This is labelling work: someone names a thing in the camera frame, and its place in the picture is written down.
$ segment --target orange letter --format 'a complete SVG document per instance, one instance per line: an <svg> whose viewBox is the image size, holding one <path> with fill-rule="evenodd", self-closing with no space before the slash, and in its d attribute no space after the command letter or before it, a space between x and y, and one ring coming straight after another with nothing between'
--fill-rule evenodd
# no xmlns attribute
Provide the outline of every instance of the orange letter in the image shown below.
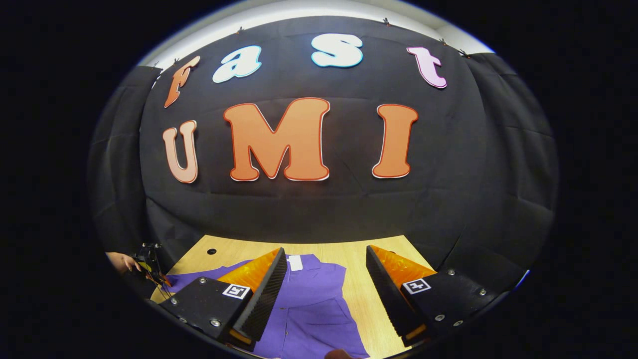
<svg viewBox="0 0 638 359"><path fill-rule="evenodd" d="M383 118L383 147L379 163L372 168L372 175L377 178L406 176L410 173L407 162L410 128L419 115L402 105L381 105L376 111Z"/></svg>
<svg viewBox="0 0 638 359"><path fill-rule="evenodd" d="M177 152L175 152L175 138L177 130L169 128L164 131L162 138L166 145L166 158L168 159L168 167L173 177L183 183L192 183L197 178L197 156L195 155L195 141L193 133L197 128L197 122L186 121L179 127L179 132L184 137L184 150L186 151L186 168L182 168L177 161Z"/></svg>
<svg viewBox="0 0 638 359"><path fill-rule="evenodd" d="M290 103L275 131L253 103L235 105L224 112L233 136L235 168L230 177L235 181L254 181L259 171L250 159L252 151L268 178L273 179L286 151L290 149L290 165L284 176L294 181L321 181L330 171L323 165L321 130L323 115L330 103L322 98L298 98Z"/></svg>
<svg viewBox="0 0 638 359"><path fill-rule="evenodd" d="M170 85L168 98L164 103L165 109L168 108L168 106L171 106L173 102L177 100L177 98L179 97L179 88L183 87L183 85L186 83L188 75L191 73L191 67L194 67L195 65L197 65L197 63L199 63L199 56L195 57L191 61L188 61L186 65L182 66L182 68L180 68L173 74L173 83Z"/></svg>

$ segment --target white wall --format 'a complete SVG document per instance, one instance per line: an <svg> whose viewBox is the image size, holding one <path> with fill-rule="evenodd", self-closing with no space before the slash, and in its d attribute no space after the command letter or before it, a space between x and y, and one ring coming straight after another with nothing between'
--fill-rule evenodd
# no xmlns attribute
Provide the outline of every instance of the white wall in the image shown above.
<svg viewBox="0 0 638 359"><path fill-rule="evenodd" d="M140 65L166 69L173 64L175 58L184 58L211 42L230 36L237 32L240 26L249 29L279 20L320 15L358 17L378 22L382 22L382 19L387 17L391 24L411 29L437 40L441 38L441 35L429 26L407 16L369 4L348 0L285 0L250 8L219 19L217 22L187 35L164 49L160 54L144 58Z"/></svg>
<svg viewBox="0 0 638 359"><path fill-rule="evenodd" d="M334 15L382 22L439 40L467 53L493 52L467 33L420 8L398 0L250 0L223 8L180 31L156 47L139 63L166 69L216 40L230 36L239 27L251 27L297 17Z"/></svg>
<svg viewBox="0 0 638 359"><path fill-rule="evenodd" d="M436 31L442 35L445 43L457 50L463 50L467 54L494 52L487 45L452 24L439 27Z"/></svg>

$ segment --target hand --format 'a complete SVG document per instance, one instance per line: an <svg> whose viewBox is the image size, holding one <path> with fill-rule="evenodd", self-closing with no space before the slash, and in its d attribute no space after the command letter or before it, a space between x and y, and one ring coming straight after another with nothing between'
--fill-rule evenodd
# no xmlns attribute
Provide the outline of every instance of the hand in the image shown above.
<svg viewBox="0 0 638 359"><path fill-rule="evenodd" d="M348 353L346 353L343 349L335 349L333 351L329 351L323 359L361 359L361 358L353 358Z"/></svg>
<svg viewBox="0 0 638 359"><path fill-rule="evenodd" d="M117 252L107 252L107 257L115 267L115 270L120 273L126 273L126 270L133 271L133 266L137 268L138 271L142 271L140 265L131 257L126 254L117 253Z"/></svg>

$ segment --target pink letter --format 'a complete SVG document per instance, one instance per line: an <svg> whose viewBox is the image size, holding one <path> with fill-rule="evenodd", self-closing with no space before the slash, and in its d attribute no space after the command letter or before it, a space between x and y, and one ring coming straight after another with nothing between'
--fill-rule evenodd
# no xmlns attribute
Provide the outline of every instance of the pink letter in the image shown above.
<svg viewBox="0 0 638 359"><path fill-rule="evenodd" d="M197 156L195 155L195 140L193 132L197 128L197 122L186 121L180 127L179 131L184 136L184 150L186 152L186 168L179 165L177 161L177 152L175 150L175 138L177 137L177 129L169 128L164 131L162 138L166 146L166 158L168 160L168 168L178 181L182 183L192 183L197 179Z"/></svg>
<svg viewBox="0 0 638 359"><path fill-rule="evenodd" d="M424 47L408 47L407 50L410 54L417 57L419 72L428 84L440 89L447 86L447 81L436 74L436 68L434 65L436 64L441 66L441 61L439 59L430 55L430 52Z"/></svg>

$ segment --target cutout letter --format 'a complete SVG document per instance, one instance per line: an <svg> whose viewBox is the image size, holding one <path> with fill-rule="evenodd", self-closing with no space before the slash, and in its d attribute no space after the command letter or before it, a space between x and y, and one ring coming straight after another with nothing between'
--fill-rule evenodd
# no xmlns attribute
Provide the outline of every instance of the cutout letter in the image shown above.
<svg viewBox="0 0 638 359"><path fill-rule="evenodd" d="M235 105L224 112L233 137L235 168L230 177L235 181L254 181L259 171L253 167L250 153L270 179L279 172L288 151L290 165L284 176L294 181L321 181L330 171L323 165L322 123L330 103L322 98L298 98L290 103L275 131L253 103Z"/></svg>
<svg viewBox="0 0 638 359"><path fill-rule="evenodd" d="M321 67L351 67L363 60L363 52L357 47L362 47L361 39L354 35L323 34L310 43L319 50L311 55L315 64Z"/></svg>
<svg viewBox="0 0 638 359"><path fill-rule="evenodd" d="M180 68L173 74L173 83L170 85L168 98L164 103L165 109L168 108L168 106L171 106L173 102L177 100L177 98L179 97L179 88L184 87L184 84L188 79L188 75L191 73L191 67L195 67L197 63L199 63L199 59L200 57L196 56L194 59L188 61L186 65L182 66L182 68Z"/></svg>
<svg viewBox="0 0 638 359"><path fill-rule="evenodd" d="M434 65L441 66L439 59L430 55L430 52L424 47L408 47L407 50L410 54L417 57L419 72L428 84L439 89L447 86L447 81L436 74L436 67L434 67Z"/></svg>
<svg viewBox="0 0 638 359"><path fill-rule="evenodd" d="M258 61L261 51L261 47L252 45L229 53L221 60L223 65L212 75L213 82L219 84L233 77L246 77L257 71L262 65Z"/></svg>
<svg viewBox="0 0 638 359"><path fill-rule="evenodd" d="M379 163L372 168L372 175L377 178L407 176L410 173L407 162L410 128L419 115L402 105L381 105L376 111L383 118L383 147Z"/></svg>
<svg viewBox="0 0 638 359"><path fill-rule="evenodd" d="M186 151L186 168L182 168L177 161L177 152L175 152L175 138L177 130L169 128L164 131L162 138L166 146L166 158L168 159L168 167L173 177L182 183L192 183L197 179L197 156L195 155L195 140L193 133L197 128L197 122L186 121L179 127L179 132L184 136L184 150Z"/></svg>

